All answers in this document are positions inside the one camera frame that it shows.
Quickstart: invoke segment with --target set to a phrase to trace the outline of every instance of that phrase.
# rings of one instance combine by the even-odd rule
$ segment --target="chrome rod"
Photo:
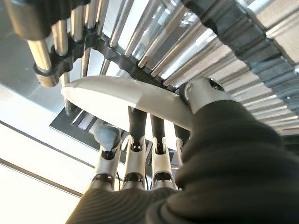
[[[299,9],[288,14],[285,18],[280,20],[278,23],[274,24],[267,32],[266,35],[268,38],[274,38],[283,34],[287,30],[295,27],[299,22]]]
[[[90,3],[86,5],[85,27],[87,29],[93,29],[95,27],[98,7],[99,7],[99,0],[91,0]],[[90,52],[91,49],[87,48],[83,53],[82,65],[81,65],[81,77],[87,76]]]
[[[217,48],[221,46],[221,42],[218,38],[214,38],[208,45],[206,45],[199,53],[197,53],[193,58],[191,58],[188,62],[186,62],[181,68],[179,68],[176,72],[174,72],[170,77],[168,77],[163,85],[169,86],[174,82],[177,82],[180,78],[182,79],[183,75],[192,69],[195,65],[197,65],[202,59],[204,59],[207,55],[211,54]]]
[[[249,68],[246,66],[236,72],[229,74],[228,76],[217,79],[217,82],[223,86],[226,86],[226,85],[232,84],[232,83],[237,82],[240,79],[246,77],[248,75],[248,73],[249,73]]]
[[[290,113],[284,114],[284,115],[278,115],[278,116],[275,116],[275,117],[260,119],[259,121],[267,123],[267,124],[270,125],[271,123],[282,122],[282,121],[297,119],[297,118],[298,118],[297,115],[290,112]]]
[[[256,79],[252,82],[246,83],[245,85],[239,86],[235,89],[229,90],[229,94],[231,95],[239,95],[247,90],[254,89],[256,87],[262,86],[263,82],[260,79]]]
[[[146,5],[144,12],[141,15],[141,18],[133,32],[133,35],[129,41],[127,49],[125,51],[125,56],[129,57],[134,49],[136,48],[137,44],[139,43],[145,29],[150,25],[152,21],[152,17],[155,14],[160,2],[157,0],[150,0]]]
[[[90,3],[86,5],[85,26],[88,29],[93,29],[95,27],[98,8],[99,0],[91,0]]]
[[[185,8],[185,6],[182,3],[179,3],[175,10],[175,13],[171,15],[170,19],[166,22],[163,30],[156,36],[154,41],[150,44],[150,46],[143,54],[142,58],[138,63],[138,66],[140,68],[143,68],[145,66],[145,64],[149,61],[150,57],[154,56],[154,54],[159,50],[159,48],[165,42],[165,40],[180,24],[186,11],[187,9]]]
[[[116,23],[109,41],[109,45],[113,48],[118,44],[118,40],[127,21],[127,17],[130,13],[133,2],[134,0],[122,0],[120,10],[117,14]]]
[[[83,38],[83,6],[78,6],[71,11],[71,37],[79,42]]]
[[[81,65],[81,77],[87,76],[90,51],[91,51],[91,49],[87,48],[83,53],[82,65]]]
[[[249,111],[252,113],[252,115],[258,115],[258,114],[267,113],[267,112],[280,110],[280,109],[284,109],[284,108],[287,108],[287,106],[284,104],[284,102],[278,102],[276,104],[261,106],[261,107],[258,107],[256,109],[252,109],[252,110],[249,109]]]
[[[43,72],[50,71],[52,68],[52,64],[46,41],[27,41],[27,43],[38,69]]]
[[[263,93],[262,95],[258,95],[255,97],[251,97],[245,100],[240,101],[243,106],[250,106],[252,104],[260,103],[268,99],[276,98],[276,95],[273,92]]]
[[[175,46],[170,50],[170,52],[156,65],[153,69],[151,75],[156,77],[160,72],[166,68],[173,59],[179,57],[183,52],[190,47],[190,45],[196,41],[196,39],[206,31],[200,22],[197,22],[192,26],[187,33],[175,44]]]
[[[68,52],[67,24],[66,20],[59,20],[52,26],[54,48],[58,55],[65,56]],[[60,77],[61,87],[64,88],[70,83],[70,73],[65,72]],[[65,113],[71,114],[71,102],[64,98]]]
[[[59,20],[57,23],[55,23],[52,26],[52,34],[55,52],[59,56],[65,56],[69,49],[66,20]]]
[[[70,73],[65,72],[60,77],[61,87],[64,88],[68,83],[70,83]],[[71,102],[64,98],[65,113],[67,115],[71,114]]]
[[[101,71],[100,71],[100,75],[105,75],[108,71],[110,65],[110,61],[104,58],[102,67],[101,67]]]
[[[228,52],[225,56],[220,58],[218,61],[204,69],[202,72],[200,72],[195,79],[197,78],[203,78],[203,77],[209,77],[215,72],[223,69],[224,67],[228,66],[232,62],[236,61],[236,57],[232,51]]]
[[[109,5],[109,0],[100,0],[99,2],[97,19],[96,19],[96,21],[99,22],[98,36],[101,36],[103,32],[108,5]]]

